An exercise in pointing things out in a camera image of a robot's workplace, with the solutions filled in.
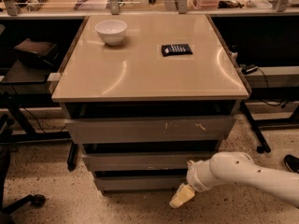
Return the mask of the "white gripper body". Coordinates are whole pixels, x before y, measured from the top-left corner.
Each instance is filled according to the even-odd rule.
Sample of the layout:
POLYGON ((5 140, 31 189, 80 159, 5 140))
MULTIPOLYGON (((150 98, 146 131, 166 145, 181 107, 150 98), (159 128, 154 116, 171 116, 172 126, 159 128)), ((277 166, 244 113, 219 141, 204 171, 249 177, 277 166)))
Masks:
POLYGON ((197 192, 204 192, 215 186, 215 179, 210 171, 209 161, 188 161, 186 180, 197 192))

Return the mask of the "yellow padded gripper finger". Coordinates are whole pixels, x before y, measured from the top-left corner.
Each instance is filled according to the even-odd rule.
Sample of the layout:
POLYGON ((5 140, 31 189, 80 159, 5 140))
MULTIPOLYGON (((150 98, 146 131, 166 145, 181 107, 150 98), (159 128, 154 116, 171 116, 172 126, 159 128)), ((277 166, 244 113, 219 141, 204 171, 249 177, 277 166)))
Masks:
POLYGON ((195 191, 189 184, 181 184, 169 204, 173 208, 179 208, 194 196, 195 191))

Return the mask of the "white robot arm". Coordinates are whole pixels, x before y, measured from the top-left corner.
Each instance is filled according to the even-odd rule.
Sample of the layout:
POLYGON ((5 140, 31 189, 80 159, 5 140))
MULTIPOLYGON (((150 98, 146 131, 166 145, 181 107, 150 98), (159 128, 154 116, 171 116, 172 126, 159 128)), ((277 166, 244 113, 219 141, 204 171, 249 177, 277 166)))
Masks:
POLYGON ((244 152, 218 152, 206 161, 188 161, 186 180, 171 199, 171 207, 182 206, 196 192, 228 183, 254 187, 299 207, 299 174, 259 166, 244 152))

